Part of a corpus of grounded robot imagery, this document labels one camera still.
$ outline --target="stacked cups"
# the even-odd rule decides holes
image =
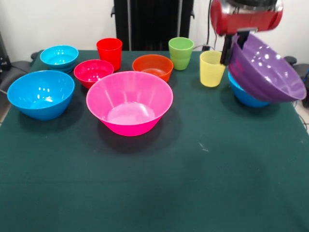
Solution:
[[[185,37],[176,37],[169,41],[170,59],[174,69],[185,70],[188,67],[194,42]]]

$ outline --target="blue bowl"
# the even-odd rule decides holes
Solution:
[[[232,75],[228,73],[228,79],[231,84],[231,88],[237,97],[237,99],[243,103],[246,106],[253,107],[253,108],[261,108],[264,106],[267,106],[269,103],[264,101],[259,101],[255,99],[254,97],[250,96],[248,93],[246,93],[239,84],[234,80]]]
[[[75,47],[58,45],[44,50],[40,55],[40,59],[51,70],[70,73],[74,68],[78,55],[79,52]]]
[[[8,100],[22,113],[38,120],[60,116],[68,107],[74,91],[73,79],[59,71],[29,73],[14,81]]]

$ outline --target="plastic bowl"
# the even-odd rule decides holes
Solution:
[[[44,50],[40,55],[40,59],[51,70],[70,73],[74,68],[78,55],[79,52],[75,47],[58,45]]]
[[[105,60],[100,59],[84,61],[77,65],[74,69],[75,77],[86,88],[92,87],[96,81],[109,74],[112,74],[113,72],[113,65]]]
[[[239,84],[234,80],[232,75],[228,73],[228,79],[230,81],[231,88],[237,97],[237,99],[243,103],[246,106],[253,107],[253,108],[262,108],[264,106],[267,106],[269,103],[264,101],[259,101],[255,99],[254,97],[250,96],[248,93],[246,93],[242,87],[239,86]]]
[[[8,100],[22,113],[38,120],[60,116],[68,107],[74,91],[73,79],[59,71],[29,73],[14,81]]]
[[[228,70],[248,94],[264,102],[305,98],[304,83],[284,58],[252,34],[242,50],[236,40]]]
[[[155,75],[118,72],[94,83],[86,103],[90,112],[111,131],[136,136],[151,130],[169,110],[173,92]]]
[[[138,57],[132,64],[134,71],[156,75],[166,82],[169,81],[173,67],[169,58],[153,54]]]

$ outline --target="pink bowl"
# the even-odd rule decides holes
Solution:
[[[99,79],[112,74],[114,67],[111,63],[100,60],[91,59],[77,65],[74,69],[75,77],[86,88],[90,88]]]
[[[172,89],[164,80],[135,71],[106,76],[89,89],[86,97],[90,112],[124,136],[150,131],[172,102]]]

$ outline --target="cable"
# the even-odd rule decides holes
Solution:
[[[208,23],[208,27],[207,27],[207,43],[209,44],[209,34],[210,34],[210,20],[209,17],[211,15],[211,0],[209,0],[209,6],[208,6],[208,18],[207,18],[207,23]]]
[[[293,105],[293,107],[294,107],[294,109],[295,109],[296,106],[297,106],[297,101],[292,102],[292,105]],[[302,124],[304,125],[305,129],[307,130],[307,129],[308,129],[309,123],[306,123],[305,120],[304,120],[304,118],[303,118],[297,111],[296,111],[296,113],[297,113],[299,119],[301,120]]]
[[[203,46],[208,46],[208,47],[211,47],[213,50],[215,50],[212,46],[209,46],[208,44],[203,44],[203,45],[196,46],[196,47],[193,48],[193,50],[197,49],[198,47],[203,47]]]
[[[6,94],[6,95],[8,94],[7,92],[3,91],[2,89],[0,89],[0,92],[1,92],[1,93],[4,93],[4,94]]]
[[[218,38],[218,35],[216,33],[216,31],[213,29],[213,32],[214,32],[214,35],[216,36],[215,40],[214,40],[214,50],[216,50],[216,44],[217,44],[217,38]]]

